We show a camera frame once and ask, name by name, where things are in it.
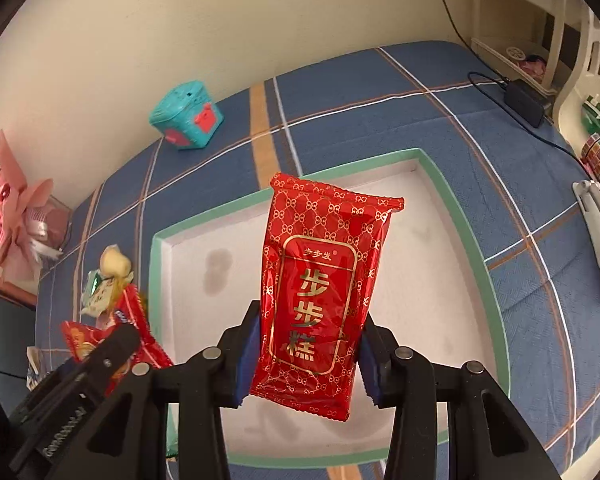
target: red candy wrapper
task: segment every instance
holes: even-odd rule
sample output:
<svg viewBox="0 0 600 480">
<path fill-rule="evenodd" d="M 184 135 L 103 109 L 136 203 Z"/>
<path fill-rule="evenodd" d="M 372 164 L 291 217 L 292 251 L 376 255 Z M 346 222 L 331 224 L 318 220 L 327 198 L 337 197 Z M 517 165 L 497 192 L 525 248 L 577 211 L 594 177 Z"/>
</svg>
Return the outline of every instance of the red candy wrapper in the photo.
<svg viewBox="0 0 600 480">
<path fill-rule="evenodd" d="M 64 335 L 67 347 L 78 362 L 83 361 L 103 339 L 111 334 L 117 325 L 131 323 L 138 329 L 140 333 L 140 348 L 113 375 L 111 384 L 106 391 L 107 395 L 111 393 L 116 384 L 118 384 L 118 381 L 136 363 L 149 363 L 154 368 L 173 366 L 173 362 L 169 356 L 151 335 L 135 285 L 127 285 L 125 290 L 122 291 L 122 296 L 120 296 L 120 300 L 112 313 L 112 318 L 114 321 L 113 325 L 104 330 L 74 321 L 63 321 L 60 324 L 60 330 Z"/>
<path fill-rule="evenodd" d="M 271 185 L 251 394 L 344 421 L 382 244 L 404 199 L 282 173 Z"/>
</svg>

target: blue gripper pad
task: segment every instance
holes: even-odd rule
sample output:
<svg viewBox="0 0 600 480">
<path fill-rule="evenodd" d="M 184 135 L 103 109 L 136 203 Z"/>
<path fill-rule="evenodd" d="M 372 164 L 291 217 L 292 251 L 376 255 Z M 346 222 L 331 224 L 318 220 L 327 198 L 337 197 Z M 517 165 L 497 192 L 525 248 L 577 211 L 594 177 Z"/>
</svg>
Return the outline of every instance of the blue gripper pad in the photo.
<svg viewBox="0 0 600 480">
<path fill-rule="evenodd" d="M 371 397 L 377 406 L 380 402 L 380 373 L 364 332 L 360 338 L 358 365 L 360 366 L 360 374 L 362 375 L 362 383 L 365 385 L 366 394 Z"/>
<path fill-rule="evenodd" d="M 238 361 L 235 378 L 235 403 L 242 404 L 244 398 L 249 395 L 251 381 L 256 372 L 256 364 L 260 356 L 260 316 L 256 316 L 244 351 Z"/>
</svg>

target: wrapped candy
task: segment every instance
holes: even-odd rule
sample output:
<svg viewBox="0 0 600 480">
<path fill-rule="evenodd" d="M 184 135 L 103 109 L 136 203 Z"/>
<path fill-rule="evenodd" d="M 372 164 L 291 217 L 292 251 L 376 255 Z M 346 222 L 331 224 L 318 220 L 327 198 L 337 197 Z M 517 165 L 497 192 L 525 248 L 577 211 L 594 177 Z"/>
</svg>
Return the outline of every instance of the wrapped candy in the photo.
<svg viewBox="0 0 600 480">
<path fill-rule="evenodd" d="M 384 198 L 277 173 L 262 252 L 251 393 L 347 420 L 356 348 L 391 213 Z"/>
</svg>

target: black cable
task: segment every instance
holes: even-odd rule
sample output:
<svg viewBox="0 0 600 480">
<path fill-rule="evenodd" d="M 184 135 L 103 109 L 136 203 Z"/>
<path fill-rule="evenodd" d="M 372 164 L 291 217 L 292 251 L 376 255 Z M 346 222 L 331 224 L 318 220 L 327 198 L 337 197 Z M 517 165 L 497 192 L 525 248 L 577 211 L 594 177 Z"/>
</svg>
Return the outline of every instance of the black cable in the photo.
<svg viewBox="0 0 600 480">
<path fill-rule="evenodd" d="M 480 77 L 483 77 L 483 78 L 485 78 L 485 79 L 488 79 L 489 81 L 493 81 L 494 83 L 496 83 L 496 85 L 498 85 L 498 86 L 499 86 L 500 88 L 502 88 L 503 90 L 505 90 L 505 89 L 507 88 L 507 84 L 506 84 L 504 81 L 502 81 L 501 79 L 494 79 L 493 77 L 489 77 L 488 75 L 485 75 L 485 74 L 483 74 L 483 73 L 481 73 L 481 72 L 473 72 L 473 71 L 471 71 L 471 72 L 469 72 L 468 74 L 477 74 L 477 75 L 479 75 Z"/>
<path fill-rule="evenodd" d="M 456 23 L 454 22 L 454 19 L 451 17 L 451 11 L 449 10 L 448 5 L 446 4 L 446 0 L 442 0 L 442 4 L 445 6 L 446 15 L 448 16 L 449 21 L 451 22 L 451 26 L 454 28 L 454 31 L 456 32 L 456 35 L 458 36 L 458 38 L 460 39 L 460 41 L 462 41 L 462 43 L 464 43 L 464 46 L 469 49 L 469 52 L 471 52 L 476 57 L 476 59 L 478 61 L 480 61 L 485 67 L 487 67 L 493 73 L 496 73 L 498 75 L 498 77 L 500 79 L 502 79 L 505 83 L 508 83 L 509 79 L 507 79 L 506 77 L 504 77 L 500 72 L 498 72 L 492 66 L 489 66 L 489 64 L 485 60 L 483 60 L 480 56 L 478 56 L 475 53 L 475 51 L 471 48 L 471 46 L 469 46 L 469 44 L 462 37 L 462 34 L 460 34 L 460 32 L 458 31 L 458 28 L 456 27 Z"/>
<path fill-rule="evenodd" d="M 522 128 L 532 137 L 535 137 L 537 140 L 540 140 L 541 142 L 544 142 L 545 144 L 548 144 L 549 146 L 553 146 L 554 148 L 557 148 L 558 150 L 560 150 L 561 152 L 566 153 L 567 155 L 569 155 L 573 160 L 575 160 L 578 165 L 580 166 L 580 168 L 582 168 L 582 171 L 584 171 L 585 175 L 587 175 L 587 180 L 591 180 L 591 176 L 589 174 L 589 172 L 587 171 L 587 168 L 584 167 L 584 164 L 580 161 L 580 159 L 573 155 L 573 153 L 571 153 L 569 150 L 563 148 L 562 146 L 560 146 L 560 144 L 555 144 L 554 142 L 551 142 L 550 140 L 545 139 L 544 137 L 539 136 L 538 134 L 535 134 L 531 131 L 531 129 L 526 126 L 525 123 L 523 123 L 519 118 L 517 118 L 512 112 L 510 112 L 503 104 L 499 103 L 496 98 L 490 96 L 489 94 L 487 94 L 487 92 L 485 92 L 484 90 L 482 90 L 482 88 L 480 88 L 476 82 L 471 78 L 472 75 L 477 75 L 480 77 L 485 77 L 487 79 L 490 79 L 491 81 L 494 81 L 494 79 L 492 79 L 491 77 L 488 77 L 480 72 L 468 72 L 467 73 L 467 78 L 469 79 L 469 82 L 475 87 L 475 89 L 480 92 L 482 95 L 484 95 L 485 97 L 487 97 L 488 99 L 490 99 L 493 103 L 495 103 L 501 110 L 504 110 L 507 115 L 509 115 L 509 117 L 511 117 L 514 121 L 516 121 L 520 126 L 522 126 Z"/>
<path fill-rule="evenodd" d="M 20 376 L 20 375 L 15 375 L 15 374 L 10 374 L 9 372 L 3 372 L 2 370 L 0 370 L 0 374 L 6 375 L 6 376 L 9 376 L 9 377 L 13 377 L 15 379 L 22 379 L 23 381 L 27 380 L 26 377 L 23 377 L 23 376 Z"/>
</svg>

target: white tray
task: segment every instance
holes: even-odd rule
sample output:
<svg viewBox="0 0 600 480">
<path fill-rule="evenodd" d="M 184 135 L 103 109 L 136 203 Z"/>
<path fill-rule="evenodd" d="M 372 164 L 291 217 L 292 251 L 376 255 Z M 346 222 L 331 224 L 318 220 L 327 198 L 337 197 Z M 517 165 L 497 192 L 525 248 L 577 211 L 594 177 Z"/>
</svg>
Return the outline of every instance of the white tray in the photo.
<svg viewBox="0 0 600 480">
<path fill-rule="evenodd" d="M 419 149 L 389 153 L 307 176 L 366 194 L 403 196 L 382 250 L 370 312 L 432 362 L 483 362 L 509 391 L 500 311 L 475 237 L 442 174 Z M 214 346 L 260 297 L 262 243 L 271 190 L 196 215 L 156 234 L 150 264 L 150 321 L 177 363 Z M 177 424 L 177 405 L 172 415 Z M 347 422 L 259 397 L 222 410 L 230 462 L 302 467 L 385 458 L 394 410 L 378 410 L 356 373 Z M 446 406 L 438 405 L 439 440 Z M 170 444 L 174 436 L 170 434 Z"/>
</svg>

